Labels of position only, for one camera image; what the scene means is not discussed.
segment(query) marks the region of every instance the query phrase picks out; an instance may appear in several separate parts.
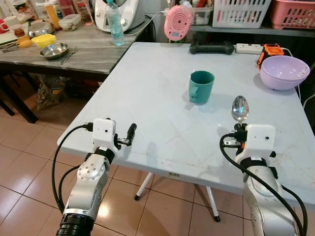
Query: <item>metal spoon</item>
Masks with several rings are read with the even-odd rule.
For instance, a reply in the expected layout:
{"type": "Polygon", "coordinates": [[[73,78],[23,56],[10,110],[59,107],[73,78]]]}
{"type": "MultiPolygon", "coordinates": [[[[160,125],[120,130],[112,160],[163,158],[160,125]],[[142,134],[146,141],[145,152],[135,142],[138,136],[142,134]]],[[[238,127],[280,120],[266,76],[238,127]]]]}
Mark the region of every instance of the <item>metal spoon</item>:
{"type": "Polygon", "coordinates": [[[60,65],[65,64],[65,62],[70,58],[70,56],[71,56],[72,54],[75,54],[77,51],[78,51],[77,48],[74,48],[73,50],[71,50],[70,53],[69,53],[69,55],[68,55],[62,62],[60,62],[60,65]]]}
{"type": "Polygon", "coordinates": [[[245,97],[237,96],[232,104],[232,117],[240,124],[242,124],[242,122],[247,120],[249,111],[250,108],[245,97]]]}

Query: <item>plastic water bottle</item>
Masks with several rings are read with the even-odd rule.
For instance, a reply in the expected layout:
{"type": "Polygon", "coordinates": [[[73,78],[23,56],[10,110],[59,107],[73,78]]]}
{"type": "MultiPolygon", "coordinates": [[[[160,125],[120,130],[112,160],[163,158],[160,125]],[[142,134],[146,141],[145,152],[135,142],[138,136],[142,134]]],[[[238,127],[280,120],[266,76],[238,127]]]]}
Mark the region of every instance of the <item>plastic water bottle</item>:
{"type": "Polygon", "coordinates": [[[120,23],[121,16],[119,13],[118,6],[113,2],[113,0],[107,0],[106,16],[114,44],[116,46],[123,46],[125,40],[123,27],[122,24],[120,23]]]}

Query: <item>lavender bowl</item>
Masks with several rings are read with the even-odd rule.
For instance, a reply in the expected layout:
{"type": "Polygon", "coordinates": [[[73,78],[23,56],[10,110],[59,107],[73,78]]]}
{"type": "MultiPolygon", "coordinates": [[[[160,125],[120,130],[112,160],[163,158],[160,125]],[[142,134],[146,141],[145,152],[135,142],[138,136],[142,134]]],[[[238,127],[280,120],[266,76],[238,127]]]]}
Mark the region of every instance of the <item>lavender bowl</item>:
{"type": "Polygon", "coordinates": [[[309,66],[298,58],[272,56],[263,61],[260,77],[267,87],[286,90],[298,86],[309,73],[309,66]]]}

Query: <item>white table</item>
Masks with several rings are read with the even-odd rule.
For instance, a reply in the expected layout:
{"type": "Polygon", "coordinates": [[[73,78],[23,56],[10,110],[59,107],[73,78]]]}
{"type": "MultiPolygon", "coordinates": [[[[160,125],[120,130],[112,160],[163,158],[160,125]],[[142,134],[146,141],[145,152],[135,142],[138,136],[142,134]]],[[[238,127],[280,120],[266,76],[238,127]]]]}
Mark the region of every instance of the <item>white table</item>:
{"type": "MultiPolygon", "coordinates": [[[[261,82],[257,57],[191,55],[189,44],[133,43],[58,143],[70,129],[95,118],[114,119],[122,138],[135,122],[133,145],[122,148],[115,164],[241,194],[241,171],[224,159],[219,140],[233,129],[231,104],[243,95],[250,106],[248,123],[276,127],[273,165],[280,182],[314,206],[314,135],[295,90],[270,90],[261,82]],[[194,69],[216,77],[202,106],[188,101],[194,69]]],[[[92,134],[75,131],[62,150],[84,157],[92,151],[92,134]]]]}

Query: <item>metal bowl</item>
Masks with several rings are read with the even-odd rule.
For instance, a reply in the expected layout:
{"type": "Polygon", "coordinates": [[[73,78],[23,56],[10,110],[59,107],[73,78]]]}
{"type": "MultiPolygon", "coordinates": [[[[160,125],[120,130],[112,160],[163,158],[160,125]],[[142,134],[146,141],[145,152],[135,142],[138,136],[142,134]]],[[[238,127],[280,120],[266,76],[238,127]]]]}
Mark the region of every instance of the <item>metal bowl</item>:
{"type": "Polygon", "coordinates": [[[40,50],[40,55],[46,58],[47,60],[52,60],[52,59],[61,58],[68,51],[69,51],[69,48],[67,44],[55,43],[40,50]]]}
{"type": "Polygon", "coordinates": [[[55,28],[50,22],[38,22],[29,28],[29,36],[31,38],[53,32],[55,32],[55,28]]]}

